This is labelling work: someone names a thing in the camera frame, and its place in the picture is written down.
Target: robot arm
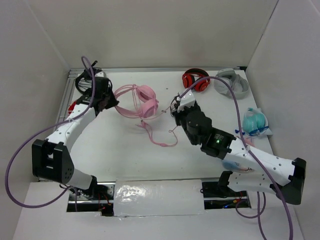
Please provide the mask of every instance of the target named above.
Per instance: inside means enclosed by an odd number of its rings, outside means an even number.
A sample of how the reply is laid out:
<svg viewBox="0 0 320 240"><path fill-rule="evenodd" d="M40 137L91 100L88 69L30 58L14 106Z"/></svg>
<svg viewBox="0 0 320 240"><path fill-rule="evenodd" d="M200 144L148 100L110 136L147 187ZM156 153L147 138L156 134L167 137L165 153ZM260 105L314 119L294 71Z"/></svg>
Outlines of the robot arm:
<svg viewBox="0 0 320 240"><path fill-rule="evenodd" d="M55 130L45 140L37 139L32 144L32 173L34 176L67 184L80 189L84 194L93 196L105 186L97 184L95 176L75 168L70 151L77 138L104 109L116 106L119 102L112 92L111 81L106 77L95 77L95 96L91 108L80 118L88 107L92 90L87 89L76 101L76 105L66 123Z"/></svg>
<svg viewBox="0 0 320 240"><path fill-rule="evenodd" d="M189 91L183 98L177 97L171 109L177 126L182 126L192 145L201 145L201 151L221 160L227 159L256 170L255 173L224 171L219 186L234 192L255 191L276 194L271 180L234 135L212 127L212 120L205 116ZM280 158L255 147L250 150L258 157L278 184L285 201L299 205L306 175L306 161Z"/></svg>

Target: white table surface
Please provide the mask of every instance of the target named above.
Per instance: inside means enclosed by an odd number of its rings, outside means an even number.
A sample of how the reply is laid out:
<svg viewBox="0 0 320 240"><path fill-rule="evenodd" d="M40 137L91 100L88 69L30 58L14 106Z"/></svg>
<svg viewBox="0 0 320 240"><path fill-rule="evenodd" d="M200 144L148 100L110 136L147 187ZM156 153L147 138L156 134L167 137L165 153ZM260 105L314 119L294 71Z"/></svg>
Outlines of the white table surface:
<svg viewBox="0 0 320 240"><path fill-rule="evenodd" d="M237 70L243 78L244 71ZM154 72L110 72L107 76L113 83L113 90L126 85L148 85L159 100L157 114L166 109L177 92L183 91L182 71ZM208 71L215 76L217 71ZM207 117L212 119L212 126L235 134L237 115L234 101L219 94L213 83L204 92L195 92L195 98ZM80 93L75 89L73 100ZM127 93L119 99L119 106L133 110L132 95ZM255 108L252 93L238 100L241 120L248 107ZM216 178L225 169L221 160L201 152L200 146L192 146L183 129L178 127L175 147L161 147L150 142L146 131L135 126L140 119L121 116L114 108L104 110L91 122L71 150L75 167L94 175L99 182L116 180L165 180ZM147 121L153 128L156 142L173 144L175 138L169 130L175 127L175 120L169 111L157 119ZM272 153L266 136L255 138L257 148Z"/></svg>
<svg viewBox="0 0 320 240"><path fill-rule="evenodd" d="M246 77L243 71L237 71ZM159 113L165 109L177 92L183 90L183 72L113 72L108 77L114 89L124 84L147 84L152 87L160 102ZM80 94L76 92L73 99ZM213 84L195 97L205 114L216 128L234 133L237 128L235 106L232 99L217 93ZM131 95L120 100L120 106L132 106ZM248 107L256 107L252 93L239 100L241 115ZM116 180L159 180L219 177L224 170L220 160L207 156L200 146L192 146L181 128L176 133L179 143L175 147L153 145L147 133L135 126L138 119L120 116L115 109L99 114L78 138L71 150L76 168L95 175L100 182ZM168 133L175 127L170 113L149 122L154 130L154 139L173 143ZM272 153L266 137L256 138L254 144ZM42 204L55 198L61 189L55 182L30 184L25 203ZM250 202L253 209L241 209L244 214L254 215L257 206L256 194ZM208 210L204 214L185 216L150 217L104 217L99 212L66 212L68 195L57 202L39 209L23 208L14 234L14 240L194 240L194 239L262 239L256 219L244 219L234 209ZM303 240L299 223L292 206L289 206L294 239ZM267 194L267 208L262 215L264 232L268 239L283 240L289 237L288 221L281 201Z"/></svg>

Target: headphone headband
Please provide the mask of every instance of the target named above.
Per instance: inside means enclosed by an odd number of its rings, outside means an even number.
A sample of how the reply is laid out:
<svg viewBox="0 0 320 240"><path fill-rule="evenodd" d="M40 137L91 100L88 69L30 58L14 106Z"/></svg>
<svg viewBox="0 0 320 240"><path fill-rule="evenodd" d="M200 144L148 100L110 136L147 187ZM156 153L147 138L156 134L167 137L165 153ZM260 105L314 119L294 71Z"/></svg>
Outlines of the headphone headband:
<svg viewBox="0 0 320 240"><path fill-rule="evenodd" d="M114 92L115 99L129 91L132 91L135 111L116 106L115 109L118 113L124 117L132 119L145 119L156 114L159 101L156 99L156 93L151 89L151 87L147 85L137 86L135 84L124 85Z"/></svg>
<svg viewBox="0 0 320 240"><path fill-rule="evenodd" d="M232 88L234 95L237 99L243 99L249 93L249 83L246 79L241 77L239 74L236 74L235 70L232 68L225 68L218 71L216 77L222 78L229 83L230 87ZM213 86L215 90L223 95L228 97L232 97L229 89L219 80L214 80Z"/></svg>

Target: purple cable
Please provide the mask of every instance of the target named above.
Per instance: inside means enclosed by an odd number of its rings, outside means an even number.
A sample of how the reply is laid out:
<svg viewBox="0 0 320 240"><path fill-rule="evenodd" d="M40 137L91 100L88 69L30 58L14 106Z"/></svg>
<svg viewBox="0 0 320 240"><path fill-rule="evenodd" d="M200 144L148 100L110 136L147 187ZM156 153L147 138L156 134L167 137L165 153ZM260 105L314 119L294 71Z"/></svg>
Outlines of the purple cable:
<svg viewBox="0 0 320 240"><path fill-rule="evenodd" d="M239 212L239 209L238 209L239 204L241 204L242 202L246 201L247 199L243 199L243 200L237 202L237 204L235 205L235 210L236 210L236 212L237 212L241 217L244 217L244 218L246 218L246 219L255 219L255 218L259 217L259 216L265 211L266 203L267 203L267 201L266 201L266 194L263 192L262 195L263 195L263 207L262 207L262 209L261 209L261 212L258 213L257 215L254 215L254 216L246 216L246 215L242 214L241 212Z"/></svg>
<svg viewBox="0 0 320 240"><path fill-rule="evenodd" d="M92 106L92 103L94 101L94 96L95 96L95 91L96 91L96 79L95 79L95 74L94 74L94 70L91 66L91 63L89 61L89 59L86 57L86 56L82 56L81 57L81 61L85 67L85 69L88 69L84 60L86 61L86 63L89 65L89 69L90 69L90 72L91 72L91 76L92 76L92 97L90 99L90 103L88 105L88 107L82 112L80 113L78 116L74 117L72 120L76 120L78 118L81 118ZM65 121L62 121L62 122L58 122L56 123L55 125L52 125L52 126L48 126L46 127L45 129L33 134L31 137L29 137L24 143L21 144L21 146L18 147L18 149L14 152L13 156L11 157L9 163L8 163L8 166L6 167L6 170L5 170L5 176L4 176L4 186L5 186L5 191L6 191L6 194L9 196L9 198L17 205L19 205L20 207L23 207L23 208L28 208L28 209L38 209L38 208L42 208L42 207L45 207L45 206L48 206L52 203L54 203L55 201L57 201L59 198L62 197L63 194L65 194L66 191L68 191L69 189L73 188L72 186L68 186L65 190L62 191L62 193L57 196L55 199L47 202L47 203L44 203L44 204L40 204L40 205L27 205L27 204L24 204L22 202L19 202L17 199L15 199L15 197L12 195L12 193L10 192L10 189L9 189L9 172L10 172L10 168L11 168L11 165L13 163L13 161L15 160L16 156L18 155L18 153L21 151L21 149L27 145L27 143L29 143L33 138L35 138L36 136L38 136L39 134L42 134L44 133L45 131L51 129L51 128L54 128L54 127L58 127L60 125L63 125L63 124L66 124L66 123L69 123L70 120L65 120Z"/></svg>
<svg viewBox="0 0 320 240"><path fill-rule="evenodd" d="M256 194L257 194L257 198L258 198L257 216L258 216L259 230L260 230L260 233L261 233L261 235L262 235L263 240L267 240L266 235L265 235L265 233L264 233L264 230L262 229L262 224L261 224L261 214L262 214L262 211L260 211L260 193L257 191Z"/></svg>
<svg viewBox="0 0 320 240"><path fill-rule="evenodd" d="M216 76L205 76L205 77L202 77L202 78L199 78L197 81L195 81L190 87L188 87L185 92L180 96L180 98L182 98L184 95L187 94L187 92L189 92L196 84L198 84L199 82L203 81L203 80L209 80L209 79L216 79L220 82L222 82L224 85L226 85L226 87L229 89L231 95L232 95L232 98L233 98L233 101L234 101L234 104L235 104L235 110L236 110L236 116L237 116L237 120L238 120L238 127L239 127L239 130L241 129L241 120L240 120L240 111L239 111L239 106L238 106L238 102L237 102L237 99L236 99L236 96L235 96L235 93L234 91L232 90L232 88L226 83L226 81L224 81L223 79L219 78L219 77L216 77ZM244 138L244 135L242 133L242 131L239 131L239 134L240 134L240 138L243 142L243 145L245 148L248 147L246 141L245 141L245 138ZM286 203L286 200L285 200L285 197L284 195L282 194L280 188L278 187L278 184L276 183L276 181L274 180L274 178L271 176L270 172L266 169L266 167L262 164L262 162L256 157L256 155L251 151L249 150L248 153L250 153L250 155L254 158L254 160L256 160L256 162L260 165L260 167L263 169L263 171L267 174L267 176L269 177L269 179L271 180L277 194L278 194L278 197L281 199L282 201L282 204L283 204L283 207L284 207L284 210L285 210L285 213L286 213L286 216L288 218L288 223L289 223L289 240L293 240L294 238L294 228L293 228L293 223L292 223L292 219L291 219L291 215L290 215L290 212L289 212L289 209L288 209L288 205ZM261 222L258 221L259 223L259 229L261 231L261 235L264 236L264 233L262 231L262 227L260 226Z"/></svg>

